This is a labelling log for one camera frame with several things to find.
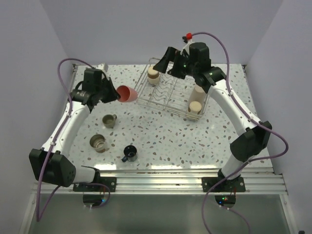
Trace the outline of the coral pink cup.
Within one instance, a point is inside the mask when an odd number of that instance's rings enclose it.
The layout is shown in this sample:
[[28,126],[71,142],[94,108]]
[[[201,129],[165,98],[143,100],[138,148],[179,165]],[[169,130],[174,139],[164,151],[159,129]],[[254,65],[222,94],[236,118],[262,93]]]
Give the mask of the coral pink cup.
[[120,95],[119,102],[132,102],[138,97],[138,93],[131,87],[122,85],[117,88],[117,92]]

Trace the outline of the tall beige cup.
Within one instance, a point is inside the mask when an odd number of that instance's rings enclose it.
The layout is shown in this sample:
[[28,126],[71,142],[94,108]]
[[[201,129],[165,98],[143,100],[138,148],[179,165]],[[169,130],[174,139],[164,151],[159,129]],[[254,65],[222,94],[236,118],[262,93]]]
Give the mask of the tall beige cup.
[[189,102],[197,101],[197,102],[203,103],[205,96],[206,96],[206,93],[204,92],[204,90],[196,84],[189,98]]

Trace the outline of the white steel cup cork base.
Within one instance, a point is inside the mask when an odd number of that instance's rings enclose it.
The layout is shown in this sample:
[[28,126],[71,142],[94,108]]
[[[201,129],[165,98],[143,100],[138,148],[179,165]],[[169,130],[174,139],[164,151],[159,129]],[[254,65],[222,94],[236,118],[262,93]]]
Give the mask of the white steel cup cork base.
[[192,101],[189,104],[188,112],[192,114],[199,114],[202,110],[202,104],[198,101]]

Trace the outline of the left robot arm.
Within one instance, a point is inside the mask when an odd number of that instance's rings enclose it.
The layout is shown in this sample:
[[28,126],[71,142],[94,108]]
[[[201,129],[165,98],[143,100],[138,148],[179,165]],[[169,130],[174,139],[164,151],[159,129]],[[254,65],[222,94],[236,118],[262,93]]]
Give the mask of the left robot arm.
[[32,149],[29,159],[38,182],[62,187],[84,183],[94,192],[101,187],[97,169],[75,166],[69,159],[69,152],[77,133],[99,103],[109,103],[120,99],[110,78],[97,68],[84,71],[81,89],[73,89],[65,111],[50,138],[40,149]]

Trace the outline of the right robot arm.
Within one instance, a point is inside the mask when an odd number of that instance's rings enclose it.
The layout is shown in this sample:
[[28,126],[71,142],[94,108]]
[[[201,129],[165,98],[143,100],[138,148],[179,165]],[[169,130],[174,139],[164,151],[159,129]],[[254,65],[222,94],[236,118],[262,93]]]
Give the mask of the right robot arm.
[[225,73],[211,64],[209,48],[203,42],[192,42],[182,51],[168,47],[154,69],[179,79],[193,77],[196,85],[217,102],[234,126],[238,137],[230,144],[231,156],[217,179],[218,188],[229,191],[234,179],[240,176],[242,165],[267,147],[272,125],[250,112],[227,85]]

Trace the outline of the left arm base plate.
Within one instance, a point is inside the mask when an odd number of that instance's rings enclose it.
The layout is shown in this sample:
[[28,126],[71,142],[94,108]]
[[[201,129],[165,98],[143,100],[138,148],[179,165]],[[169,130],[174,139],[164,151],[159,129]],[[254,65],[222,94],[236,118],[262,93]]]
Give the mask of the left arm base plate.
[[74,192],[108,192],[116,191],[117,178],[114,176],[99,177],[91,184],[74,184]]

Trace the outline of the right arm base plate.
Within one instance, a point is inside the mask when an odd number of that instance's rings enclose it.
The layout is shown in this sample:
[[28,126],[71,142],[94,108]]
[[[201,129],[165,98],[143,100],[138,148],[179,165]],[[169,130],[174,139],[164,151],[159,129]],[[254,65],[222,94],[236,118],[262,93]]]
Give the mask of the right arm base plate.
[[246,191],[245,182],[241,176],[233,180],[225,180],[216,185],[221,179],[221,177],[202,177],[201,184],[203,192],[230,193]]

